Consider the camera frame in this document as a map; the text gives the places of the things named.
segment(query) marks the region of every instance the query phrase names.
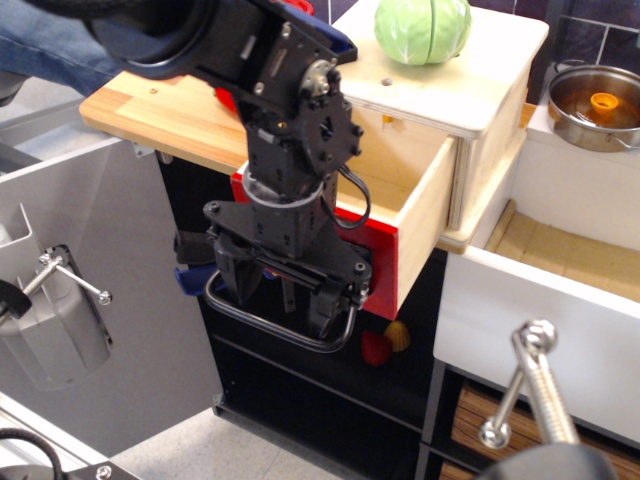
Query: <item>metal handle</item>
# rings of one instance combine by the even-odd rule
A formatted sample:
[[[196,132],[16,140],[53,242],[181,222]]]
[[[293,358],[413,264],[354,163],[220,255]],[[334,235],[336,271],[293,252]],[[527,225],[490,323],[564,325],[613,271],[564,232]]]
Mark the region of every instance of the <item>metal handle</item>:
[[[62,257],[57,256],[54,258],[48,253],[45,253],[40,256],[38,261],[40,262],[41,265],[44,265],[44,269],[41,272],[39,272],[35,277],[33,277],[31,281],[22,290],[22,293],[24,293],[27,297],[30,297],[31,295],[36,293],[38,289],[42,287],[44,282],[46,282],[49,279],[49,277],[51,277],[51,275],[53,275],[55,272],[60,272],[66,275],[67,277],[71,278],[72,280],[76,281],[78,284],[80,284],[80,286],[84,287],[91,293],[97,295],[98,302],[101,305],[109,305],[111,303],[111,300],[113,299],[113,296],[111,295],[111,293],[109,293],[106,290],[97,289],[96,287],[88,283],[86,280],[83,280],[82,278],[78,277],[74,273],[64,268],[62,266],[64,262]],[[11,314],[10,311],[7,310],[4,312],[0,312],[0,327],[2,327],[2,325],[10,318],[13,318],[13,315]]]
[[[626,148],[627,150],[640,150],[640,146],[638,147],[634,147],[633,145],[629,145],[627,142],[625,142],[624,140],[616,137],[615,133],[610,133],[609,135],[607,135],[607,137],[605,138],[605,141],[610,142],[611,140],[615,140],[618,143],[620,143],[624,148]]]
[[[542,439],[546,443],[580,443],[547,360],[547,353],[557,343],[555,327],[545,319],[530,320],[516,330],[511,339],[520,366],[502,398],[498,413],[482,425],[480,440],[494,449],[507,446],[511,430],[506,420],[516,403],[520,387],[526,381]]]
[[[262,330],[263,332],[274,335],[287,342],[293,343],[294,345],[306,348],[307,350],[311,350],[317,353],[337,352],[346,345],[347,341],[351,337],[357,312],[357,308],[353,305],[349,309],[347,322],[344,331],[340,334],[340,336],[331,341],[319,340],[316,338],[307,337],[298,332],[294,332],[292,330],[289,330],[288,328],[278,325],[277,323],[273,323],[270,320],[245,312],[244,310],[241,310],[235,305],[220,298],[214,292],[215,283],[221,277],[222,276],[220,274],[220,271],[217,270],[211,276],[211,278],[209,278],[204,288],[204,298],[210,307],[214,308],[220,313],[224,313],[225,315],[230,316],[235,320]]]

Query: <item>person's leg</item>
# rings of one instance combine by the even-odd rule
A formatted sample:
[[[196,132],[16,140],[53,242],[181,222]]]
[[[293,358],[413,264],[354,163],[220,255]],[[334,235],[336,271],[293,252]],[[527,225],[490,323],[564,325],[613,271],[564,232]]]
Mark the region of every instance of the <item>person's leg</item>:
[[[68,85],[88,96],[121,68],[79,20],[0,0],[0,70]]]

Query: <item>metal pot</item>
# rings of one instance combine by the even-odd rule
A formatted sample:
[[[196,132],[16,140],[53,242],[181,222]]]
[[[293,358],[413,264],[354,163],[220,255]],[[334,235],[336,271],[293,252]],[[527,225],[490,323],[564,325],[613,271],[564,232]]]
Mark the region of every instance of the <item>metal pot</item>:
[[[606,115],[589,110],[591,96],[602,92],[620,102]],[[640,150],[640,76],[599,65],[563,70],[549,85],[549,125],[561,138],[588,150]]]

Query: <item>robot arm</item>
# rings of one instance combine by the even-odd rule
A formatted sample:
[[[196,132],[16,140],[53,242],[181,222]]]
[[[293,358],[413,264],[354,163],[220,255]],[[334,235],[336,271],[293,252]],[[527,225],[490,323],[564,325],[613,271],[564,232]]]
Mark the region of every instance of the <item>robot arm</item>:
[[[249,204],[210,202],[205,215],[216,263],[242,306],[264,269],[310,292],[316,351],[336,316],[362,306],[371,266],[343,242],[333,215],[337,177],[366,186],[347,168],[363,131],[351,122],[336,66],[355,47],[328,25],[268,0],[29,0],[80,17],[127,70],[147,78],[193,75],[231,92],[247,130]],[[364,223],[368,208],[357,227]],[[209,295],[209,304],[239,320]]]

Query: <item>green cabbage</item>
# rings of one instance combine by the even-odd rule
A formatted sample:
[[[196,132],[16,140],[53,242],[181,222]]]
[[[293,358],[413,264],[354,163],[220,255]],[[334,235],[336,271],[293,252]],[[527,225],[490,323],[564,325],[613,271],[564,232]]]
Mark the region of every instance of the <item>green cabbage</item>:
[[[424,65],[458,55],[470,30],[467,0],[381,0],[374,33],[394,60]]]

